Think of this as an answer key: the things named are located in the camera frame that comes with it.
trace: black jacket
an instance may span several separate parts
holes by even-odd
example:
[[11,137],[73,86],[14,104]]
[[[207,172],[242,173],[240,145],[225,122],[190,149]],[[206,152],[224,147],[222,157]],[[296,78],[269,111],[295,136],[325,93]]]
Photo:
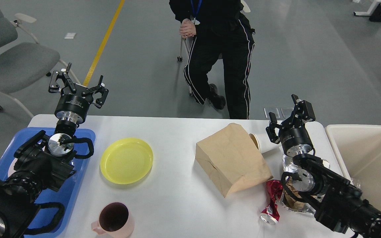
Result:
[[214,33],[218,36],[227,35],[239,25],[240,11],[243,5],[240,0],[170,0],[170,8],[176,15],[176,20],[182,22],[191,18],[202,1],[196,19],[201,23],[196,25],[196,34]]

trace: hand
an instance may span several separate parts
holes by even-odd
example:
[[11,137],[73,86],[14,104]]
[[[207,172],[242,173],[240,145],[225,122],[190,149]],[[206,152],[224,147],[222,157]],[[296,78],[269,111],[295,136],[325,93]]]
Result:
[[184,19],[182,21],[182,24],[180,25],[179,34],[185,39],[188,37],[195,36],[196,35],[195,24],[189,19]]

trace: white table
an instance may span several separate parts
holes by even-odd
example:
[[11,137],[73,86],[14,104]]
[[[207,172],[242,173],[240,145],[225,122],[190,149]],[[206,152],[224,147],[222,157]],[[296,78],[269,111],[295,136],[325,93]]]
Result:
[[[37,115],[29,127],[55,127],[54,115]],[[88,116],[80,128],[95,132],[95,153],[89,158],[65,237],[96,238],[91,223],[110,202],[123,202],[135,218],[130,238],[317,238],[350,237],[331,232],[313,216],[279,206],[277,225],[259,219],[267,204],[265,185],[224,198],[202,167],[195,162],[195,144],[229,123],[241,124],[248,133],[265,133],[267,120],[183,119],[124,116]],[[316,155],[342,174],[323,126],[306,124]],[[154,152],[149,174],[134,184],[115,185],[100,171],[100,158],[113,142],[127,137],[146,141]],[[281,149],[263,154],[274,179],[281,175]],[[108,238],[107,234],[99,236]]]

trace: black shoe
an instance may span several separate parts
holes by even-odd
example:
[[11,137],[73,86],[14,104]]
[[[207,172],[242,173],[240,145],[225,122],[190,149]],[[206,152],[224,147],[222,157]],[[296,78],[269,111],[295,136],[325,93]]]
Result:
[[208,102],[216,109],[222,110],[226,105],[226,99],[224,96],[218,95],[217,86],[215,84],[210,84],[210,95],[208,95]]

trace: trash bin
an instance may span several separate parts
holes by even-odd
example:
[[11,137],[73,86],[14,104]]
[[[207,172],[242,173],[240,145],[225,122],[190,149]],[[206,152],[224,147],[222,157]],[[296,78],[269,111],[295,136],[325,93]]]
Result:
[[329,125],[325,132],[343,176],[356,179],[362,198],[381,211],[381,126]]

